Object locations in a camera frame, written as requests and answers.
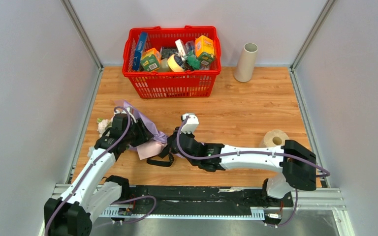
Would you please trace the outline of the purple pink wrapping paper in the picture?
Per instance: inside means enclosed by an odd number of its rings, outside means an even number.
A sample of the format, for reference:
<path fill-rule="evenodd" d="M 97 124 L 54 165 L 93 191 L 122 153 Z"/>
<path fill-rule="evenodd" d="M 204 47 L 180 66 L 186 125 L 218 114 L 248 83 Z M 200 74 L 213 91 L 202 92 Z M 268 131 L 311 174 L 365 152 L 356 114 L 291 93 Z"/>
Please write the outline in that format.
<path fill-rule="evenodd" d="M 141 118 L 147 129 L 154 135 L 154 137 L 146 143 L 136 147 L 131 146 L 129 150 L 137 152 L 140 160 L 159 155 L 167 145 L 168 136 L 164 132 L 158 130 L 153 121 L 147 118 L 143 113 L 141 113 L 127 101 L 117 100 L 114 103 L 116 106 L 130 108 L 132 110 L 132 115 L 135 118 Z"/>

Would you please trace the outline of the black printed ribbon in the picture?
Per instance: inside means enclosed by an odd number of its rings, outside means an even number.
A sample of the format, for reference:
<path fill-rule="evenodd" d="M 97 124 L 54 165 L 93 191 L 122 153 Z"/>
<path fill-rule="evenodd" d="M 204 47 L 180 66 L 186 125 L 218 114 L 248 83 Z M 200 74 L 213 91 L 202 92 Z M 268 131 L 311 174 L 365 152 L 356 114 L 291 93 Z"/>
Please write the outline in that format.
<path fill-rule="evenodd" d="M 147 159 L 147 164 L 159 167 L 171 167 L 175 162 L 170 146 L 166 145 L 163 150 L 157 155 Z"/>

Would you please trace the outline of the artificial flower bunch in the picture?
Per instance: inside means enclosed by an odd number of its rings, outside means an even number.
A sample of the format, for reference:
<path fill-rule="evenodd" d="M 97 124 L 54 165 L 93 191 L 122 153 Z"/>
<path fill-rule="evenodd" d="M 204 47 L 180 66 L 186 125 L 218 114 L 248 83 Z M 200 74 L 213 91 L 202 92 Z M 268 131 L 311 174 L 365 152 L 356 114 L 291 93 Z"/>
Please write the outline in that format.
<path fill-rule="evenodd" d="M 112 126 L 111 119 L 102 119 L 102 118 L 97 119 L 97 131 L 100 137 L 111 126 Z"/>

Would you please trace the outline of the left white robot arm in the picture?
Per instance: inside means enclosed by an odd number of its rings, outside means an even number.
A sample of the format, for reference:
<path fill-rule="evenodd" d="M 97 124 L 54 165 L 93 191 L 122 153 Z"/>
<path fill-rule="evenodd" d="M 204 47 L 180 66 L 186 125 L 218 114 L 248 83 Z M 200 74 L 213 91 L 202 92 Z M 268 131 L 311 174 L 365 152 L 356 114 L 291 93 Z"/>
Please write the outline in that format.
<path fill-rule="evenodd" d="M 114 115 L 112 126 L 96 141 L 91 156 L 76 180 L 57 199 L 44 205 L 46 236 L 88 236 L 94 221 L 113 202 L 129 201 L 129 181 L 110 176 L 98 184 L 129 147 L 148 142 L 153 134 L 141 118 L 127 111 Z"/>

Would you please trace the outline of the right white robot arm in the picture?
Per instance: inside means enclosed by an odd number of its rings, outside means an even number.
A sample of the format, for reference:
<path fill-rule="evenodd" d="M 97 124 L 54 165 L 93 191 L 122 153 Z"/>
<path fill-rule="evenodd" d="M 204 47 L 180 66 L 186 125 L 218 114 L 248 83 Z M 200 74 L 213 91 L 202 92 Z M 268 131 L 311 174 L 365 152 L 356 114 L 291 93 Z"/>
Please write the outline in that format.
<path fill-rule="evenodd" d="M 262 201 L 275 205 L 288 192 L 316 190 L 316 156 L 295 140 L 275 147 L 247 148 L 197 142 L 193 134 L 174 132 L 167 139 L 172 154 L 207 172 L 258 169 L 276 173 L 263 183 Z"/>

